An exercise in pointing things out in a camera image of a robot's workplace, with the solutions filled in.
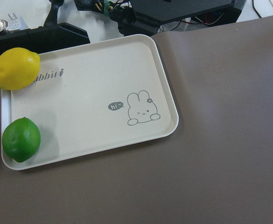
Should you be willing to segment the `cream rabbit tray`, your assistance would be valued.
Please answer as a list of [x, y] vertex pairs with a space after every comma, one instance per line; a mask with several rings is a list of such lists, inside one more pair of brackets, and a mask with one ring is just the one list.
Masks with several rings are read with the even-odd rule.
[[24, 170], [170, 135], [178, 113], [157, 46], [132, 35], [40, 55], [34, 82], [3, 91], [1, 127], [29, 118], [41, 133]]

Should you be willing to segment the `black power strip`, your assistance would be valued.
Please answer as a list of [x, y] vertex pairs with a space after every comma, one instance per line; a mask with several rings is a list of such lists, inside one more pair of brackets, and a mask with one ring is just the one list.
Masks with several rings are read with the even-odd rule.
[[60, 23], [0, 36], [0, 55], [16, 47], [41, 54], [89, 43], [85, 30], [69, 23]]

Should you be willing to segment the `green lime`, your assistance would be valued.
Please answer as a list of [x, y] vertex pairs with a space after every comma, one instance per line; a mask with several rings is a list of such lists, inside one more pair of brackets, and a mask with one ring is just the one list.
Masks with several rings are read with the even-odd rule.
[[4, 152], [18, 163], [31, 158], [39, 149], [40, 143], [38, 126], [26, 117], [13, 121], [2, 134]]

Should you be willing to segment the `yellow lemon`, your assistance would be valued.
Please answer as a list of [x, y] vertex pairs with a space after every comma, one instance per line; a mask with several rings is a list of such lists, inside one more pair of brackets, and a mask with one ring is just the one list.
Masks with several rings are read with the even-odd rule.
[[19, 90], [30, 85], [40, 70], [40, 56], [25, 48], [12, 48], [0, 55], [0, 89]]

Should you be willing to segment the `white power adapter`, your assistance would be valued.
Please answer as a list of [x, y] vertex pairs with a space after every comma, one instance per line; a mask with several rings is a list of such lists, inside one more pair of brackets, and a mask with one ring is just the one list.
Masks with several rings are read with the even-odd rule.
[[10, 13], [8, 14], [8, 31], [15, 32], [25, 30], [28, 28], [26, 22], [23, 20], [20, 14]]

